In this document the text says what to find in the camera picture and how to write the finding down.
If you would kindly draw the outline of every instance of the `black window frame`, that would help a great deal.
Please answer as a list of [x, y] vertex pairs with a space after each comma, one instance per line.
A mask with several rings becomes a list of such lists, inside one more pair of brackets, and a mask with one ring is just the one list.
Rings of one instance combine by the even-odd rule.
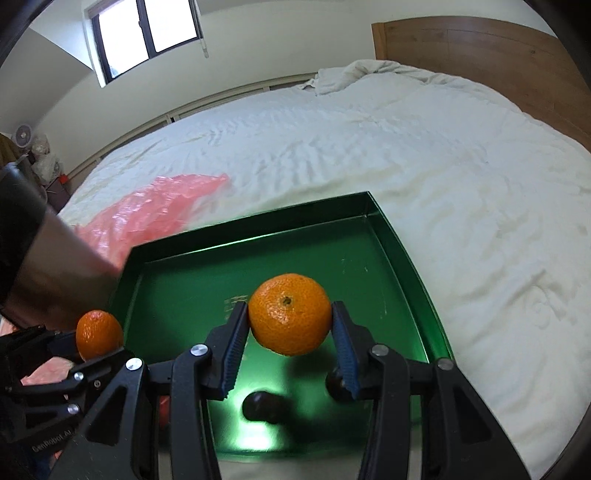
[[100, 30], [100, 20], [99, 20], [100, 13], [98, 13], [94, 17], [92, 17], [90, 19], [90, 22], [92, 23], [92, 33], [95, 38], [96, 50], [97, 50], [97, 53], [99, 56], [100, 69], [103, 72], [103, 76], [105, 78], [105, 83], [110, 83], [113, 80], [118, 79], [119, 77], [121, 77], [125, 73], [130, 72], [131, 70], [136, 68], [137, 66], [142, 65], [143, 63], [147, 62], [148, 60], [156, 58], [157, 56], [162, 55], [163, 53], [166, 53], [166, 52], [172, 50], [173, 48], [181, 47], [183, 45], [194, 42], [196, 40], [202, 40], [203, 39], [203, 30], [201, 29], [201, 23], [199, 21], [199, 15], [197, 13], [197, 8], [196, 8], [193, 0], [187, 0], [187, 2], [189, 2], [189, 8], [191, 9], [191, 16], [193, 17], [193, 24], [195, 25], [195, 32], [197, 35], [195, 37], [189, 38], [188, 40], [185, 40], [181, 43], [177, 43], [175, 45], [172, 45], [169, 48], [165, 48], [162, 51], [156, 51], [156, 47], [154, 46], [154, 38], [152, 37], [152, 29], [150, 27], [150, 21], [148, 19], [148, 11], [146, 10], [145, 0], [135, 0], [135, 3], [138, 8], [139, 27], [142, 29], [142, 35], [144, 36], [144, 43], [146, 45], [146, 51], [148, 52], [148, 58], [147, 58], [147, 60], [144, 60], [144, 61], [138, 63], [137, 65], [131, 67], [129, 70], [126, 70], [126, 71], [118, 74], [116, 77], [113, 77], [113, 75], [111, 73], [111, 67], [109, 65], [109, 60], [107, 59], [107, 55], [106, 55], [106, 51], [105, 51], [105, 44], [103, 42], [103, 34]]

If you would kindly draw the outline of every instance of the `orange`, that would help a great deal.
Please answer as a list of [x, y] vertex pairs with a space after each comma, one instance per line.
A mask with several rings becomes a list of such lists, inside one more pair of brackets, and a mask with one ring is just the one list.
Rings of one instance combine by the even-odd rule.
[[76, 347], [84, 360], [106, 355], [121, 346], [123, 330], [110, 313], [91, 310], [78, 320]]
[[287, 356], [318, 348], [332, 323], [324, 289], [296, 273], [279, 275], [258, 287], [248, 303], [248, 314], [256, 341]]

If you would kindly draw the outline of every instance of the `green metal tray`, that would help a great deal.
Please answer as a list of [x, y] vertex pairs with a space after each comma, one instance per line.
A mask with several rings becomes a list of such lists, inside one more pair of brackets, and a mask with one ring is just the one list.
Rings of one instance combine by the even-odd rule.
[[[429, 296], [373, 197], [357, 193], [260, 213], [134, 248], [111, 302], [125, 344], [148, 363], [205, 340], [233, 305], [265, 280], [294, 272], [343, 300], [374, 339], [419, 361], [452, 352]], [[371, 406], [337, 404], [324, 379], [336, 365], [330, 336], [315, 352], [277, 355], [250, 335], [236, 387], [210, 402], [221, 458], [260, 459], [360, 449]], [[266, 390], [288, 396], [294, 420], [247, 421], [242, 400]], [[413, 404], [413, 420], [420, 409]]]

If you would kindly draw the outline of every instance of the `screw head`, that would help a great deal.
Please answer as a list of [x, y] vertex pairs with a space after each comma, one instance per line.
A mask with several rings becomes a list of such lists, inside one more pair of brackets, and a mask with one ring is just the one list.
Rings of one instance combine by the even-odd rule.
[[447, 372], [453, 370], [453, 361], [451, 361], [449, 358], [440, 358], [437, 360], [437, 366], [441, 370], [445, 370]]
[[377, 343], [376, 345], [371, 347], [371, 352], [375, 356], [386, 356], [386, 355], [388, 355], [389, 351], [390, 351], [389, 348], [385, 345], [382, 345], [381, 343]]
[[127, 368], [127, 370], [131, 370], [133, 372], [134, 370], [137, 370], [138, 368], [140, 368], [142, 366], [142, 364], [143, 364], [143, 362], [142, 362], [141, 358], [130, 358], [125, 363], [125, 368]]
[[194, 356], [203, 356], [207, 353], [209, 349], [207, 348], [207, 345], [204, 345], [202, 343], [198, 343], [197, 345], [193, 345], [191, 347], [191, 355]]

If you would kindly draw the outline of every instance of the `white bed sheet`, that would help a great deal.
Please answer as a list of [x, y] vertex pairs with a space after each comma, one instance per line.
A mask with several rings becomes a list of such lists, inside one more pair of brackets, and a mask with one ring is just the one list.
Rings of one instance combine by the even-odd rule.
[[248, 97], [136, 140], [61, 217], [85, 224], [158, 175], [230, 176], [187, 229], [369, 190], [538, 479], [591, 400], [591, 155], [468, 80], [389, 64], [342, 87]]

